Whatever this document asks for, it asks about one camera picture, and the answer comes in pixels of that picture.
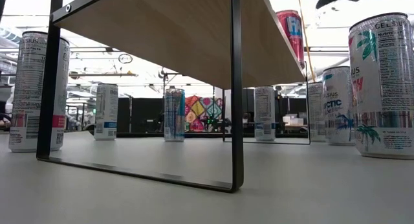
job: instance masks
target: black metal frame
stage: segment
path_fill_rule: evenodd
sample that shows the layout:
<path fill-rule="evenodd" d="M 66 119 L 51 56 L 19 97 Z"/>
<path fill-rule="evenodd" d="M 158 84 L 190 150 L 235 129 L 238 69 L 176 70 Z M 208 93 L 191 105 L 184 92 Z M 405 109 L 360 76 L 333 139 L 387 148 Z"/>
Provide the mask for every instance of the black metal frame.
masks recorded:
<path fill-rule="evenodd" d="M 93 164 L 89 162 L 74 162 L 66 159 L 50 157 L 50 140 L 52 135 L 52 118 L 54 109 L 54 95 L 56 88 L 56 72 L 58 68 L 58 51 L 60 42 L 60 28 L 55 23 L 69 17 L 99 0 L 75 0 L 62 7 L 63 0 L 51 0 L 49 34 L 43 80 L 43 92 L 41 99 L 40 125 L 38 147 L 36 157 L 40 161 L 64 164 L 101 172 L 109 172 L 120 175 L 128 175 L 142 179 L 151 179 L 176 185 L 190 186 L 220 192 L 236 192 L 244 181 L 243 163 L 243 111 L 237 107 L 242 105 L 242 66 L 241 66 L 241 7 L 240 0 L 230 0 L 230 35 L 231 35 L 231 88 L 232 88 L 232 183 L 216 181 L 194 181 L 185 177 L 166 174 L 137 174 L 125 168 Z"/>
<path fill-rule="evenodd" d="M 308 76 L 307 76 L 307 74 L 308 74 L 308 67 L 307 67 L 307 64 L 306 64 L 306 62 L 305 62 L 305 65 L 306 65 L 306 67 L 305 67 L 305 72 L 306 72 L 306 110 L 307 110 L 307 118 L 308 118 L 308 143 L 300 143 L 300 142 L 298 142 L 298 143 L 292 143 L 292 142 L 265 142 L 265 141 L 263 141 L 263 142 L 261 142 L 261 141 L 243 141 L 243 143 L 252 143 L 252 144 L 293 144 L 293 145 L 310 145 L 311 144 L 311 133 L 310 133 L 310 131 L 311 131 L 311 125 L 309 124 L 309 99 L 308 99 L 308 97 L 309 97 L 309 93 L 308 93 L 308 88 L 309 88 L 309 83 L 308 83 Z M 226 102 L 225 102 L 225 95 L 224 95 L 224 90 L 223 90 L 223 107 L 222 107 L 222 116 L 224 116 L 224 118 L 223 118 L 223 120 L 226 118 L 226 113 L 225 113 L 225 107 L 226 107 Z M 223 121 L 223 124 L 222 124 L 222 131 L 221 131 L 221 133 L 223 134 L 223 142 L 232 142 L 232 140 L 230 141 L 230 140 L 226 140 L 226 133 L 225 133 L 225 129 L 224 129 L 224 127 L 225 127 L 225 124 L 224 124 L 224 121 Z"/>

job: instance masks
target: palm tree graphic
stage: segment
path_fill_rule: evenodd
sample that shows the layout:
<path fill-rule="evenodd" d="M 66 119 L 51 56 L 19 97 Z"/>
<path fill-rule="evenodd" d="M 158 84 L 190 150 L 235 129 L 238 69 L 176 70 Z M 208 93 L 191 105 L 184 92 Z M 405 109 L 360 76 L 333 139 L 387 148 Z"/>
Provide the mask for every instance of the palm tree graphic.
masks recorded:
<path fill-rule="evenodd" d="M 350 112 L 348 111 L 348 117 L 345 115 L 338 115 L 336 118 L 340 119 L 340 124 L 336 127 L 336 129 L 349 129 L 349 141 L 351 141 L 351 130 L 354 126 L 354 119 L 351 118 Z"/>
<path fill-rule="evenodd" d="M 362 60 L 365 60 L 372 52 L 374 52 L 375 60 L 377 61 L 376 57 L 376 36 L 375 33 L 372 33 L 370 31 L 364 31 L 359 33 L 360 36 L 365 36 L 365 38 L 358 42 L 356 45 L 356 48 L 358 49 L 362 45 L 367 45 L 364 48 L 364 51 L 362 53 Z"/>
<path fill-rule="evenodd" d="M 374 130 L 374 128 L 376 128 L 376 126 L 366 126 L 365 124 L 360 124 L 358 126 L 357 131 L 361 132 L 362 134 L 362 141 L 361 143 L 364 143 L 364 139 L 366 139 L 365 141 L 365 151 L 368 152 L 368 137 L 371 138 L 372 140 L 372 144 L 374 144 L 375 139 L 378 139 L 379 142 L 381 142 L 381 138 L 380 135 L 378 134 L 377 131 Z"/>

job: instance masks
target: aluminum can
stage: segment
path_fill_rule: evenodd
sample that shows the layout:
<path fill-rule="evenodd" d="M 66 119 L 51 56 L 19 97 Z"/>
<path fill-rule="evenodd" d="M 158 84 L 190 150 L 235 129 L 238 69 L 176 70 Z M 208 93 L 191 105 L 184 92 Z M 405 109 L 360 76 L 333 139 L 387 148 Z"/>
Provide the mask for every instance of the aluminum can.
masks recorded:
<path fill-rule="evenodd" d="M 118 120 L 118 86 L 98 84 L 96 89 L 95 140 L 115 140 Z"/>
<path fill-rule="evenodd" d="M 47 73 L 45 71 L 46 46 L 47 33 L 33 31 L 23 33 L 19 44 L 12 125 L 8 142 L 12 152 L 35 152 L 37 148 L 43 74 Z M 59 150 L 63 146 L 69 58 L 69 42 L 61 38 L 50 142 L 52 151 Z"/>
<path fill-rule="evenodd" d="M 350 28 L 356 148 L 363 156 L 414 159 L 414 65 L 407 15 L 388 13 Z"/>
<path fill-rule="evenodd" d="M 282 25 L 283 30 L 290 45 L 298 58 L 299 64 L 302 68 L 305 67 L 303 62 L 303 36 L 302 36 L 302 21 L 297 11 L 284 10 L 276 12 L 276 16 Z"/>
<path fill-rule="evenodd" d="M 323 113 L 322 82 L 308 85 L 309 127 L 311 142 L 325 142 L 325 115 Z"/>
<path fill-rule="evenodd" d="M 326 141 L 331 145 L 354 146 L 351 70 L 339 66 L 323 71 L 323 114 Z"/>
<path fill-rule="evenodd" d="M 276 138 L 274 98 L 271 86 L 254 89 L 254 137 L 257 141 L 273 141 Z"/>
<path fill-rule="evenodd" d="M 183 89 L 166 90 L 164 97 L 164 140 L 184 141 L 186 95 Z"/>

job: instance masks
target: patterned mural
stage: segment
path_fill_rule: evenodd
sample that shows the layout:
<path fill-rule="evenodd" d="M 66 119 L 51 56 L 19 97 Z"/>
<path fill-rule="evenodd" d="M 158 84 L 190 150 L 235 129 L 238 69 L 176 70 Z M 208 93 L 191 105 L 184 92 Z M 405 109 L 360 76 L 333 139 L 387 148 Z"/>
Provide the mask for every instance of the patterned mural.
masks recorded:
<path fill-rule="evenodd" d="M 223 100 L 221 98 L 202 98 L 190 96 L 186 98 L 186 131 L 203 132 L 208 131 L 202 120 L 207 117 L 221 118 Z"/>

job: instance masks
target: white can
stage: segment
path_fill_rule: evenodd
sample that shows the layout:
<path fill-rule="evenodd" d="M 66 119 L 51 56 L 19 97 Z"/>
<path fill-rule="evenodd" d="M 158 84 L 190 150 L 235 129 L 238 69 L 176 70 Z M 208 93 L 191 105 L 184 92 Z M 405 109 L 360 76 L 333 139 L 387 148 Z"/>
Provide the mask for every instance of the white can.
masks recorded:
<path fill-rule="evenodd" d="M 19 44 L 12 126 L 8 142 L 8 147 L 12 152 L 35 152 L 38 145 L 46 46 L 47 33 L 23 33 Z M 69 58 L 69 43 L 61 38 L 50 142 L 52 151 L 59 150 L 63 146 Z"/>
<path fill-rule="evenodd" d="M 322 82 L 308 85 L 309 127 L 311 142 L 325 142 L 325 115 L 323 113 Z"/>
<path fill-rule="evenodd" d="M 95 140 L 115 140 L 118 120 L 118 86 L 99 84 L 96 91 Z"/>
<path fill-rule="evenodd" d="M 273 87 L 254 89 L 254 120 L 254 137 L 257 141 L 272 141 L 276 138 Z"/>
<path fill-rule="evenodd" d="M 351 70 L 339 66 L 324 70 L 323 114 L 326 141 L 331 145 L 354 146 Z"/>
<path fill-rule="evenodd" d="M 363 156 L 414 159 L 414 63 L 406 14 L 351 27 L 356 148 Z"/>

